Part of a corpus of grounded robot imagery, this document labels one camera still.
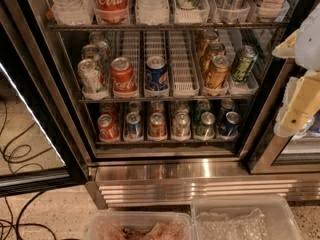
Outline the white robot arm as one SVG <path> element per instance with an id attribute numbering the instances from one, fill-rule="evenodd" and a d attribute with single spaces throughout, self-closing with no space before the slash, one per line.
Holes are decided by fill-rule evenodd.
<path id="1" fill-rule="evenodd" d="M 273 132 L 291 137 L 320 110 L 320 5 L 300 27 L 272 51 L 275 57 L 293 58 L 306 69 L 302 77 L 291 77 L 286 85 L 282 106 L 276 116 Z"/>

